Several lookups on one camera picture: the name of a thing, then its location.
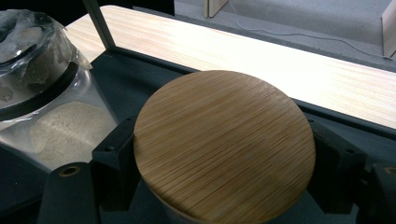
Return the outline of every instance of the wood grain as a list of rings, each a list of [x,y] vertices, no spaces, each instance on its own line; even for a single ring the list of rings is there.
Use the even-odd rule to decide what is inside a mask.
[[[203,223],[262,223],[302,195],[313,135],[282,91],[248,75],[199,72],[156,91],[134,128],[137,166],[151,190]]]
[[[249,74],[289,97],[396,129],[395,73],[122,7],[102,11],[122,48],[200,71]],[[89,60],[103,52],[88,16],[67,29]]]

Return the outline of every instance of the bamboo board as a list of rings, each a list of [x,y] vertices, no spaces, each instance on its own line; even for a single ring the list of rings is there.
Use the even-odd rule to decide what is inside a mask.
[[[186,22],[101,7],[117,46],[200,71],[258,77],[289,97],[396,129],[396,74]],[[91,61],[105,50],[90,17],[67,36]]]
[[[263,223],[302,195],[315,164],[303,112],[256,77],[206,71],[156,91],[134,128],[144,180],[202,223]]]

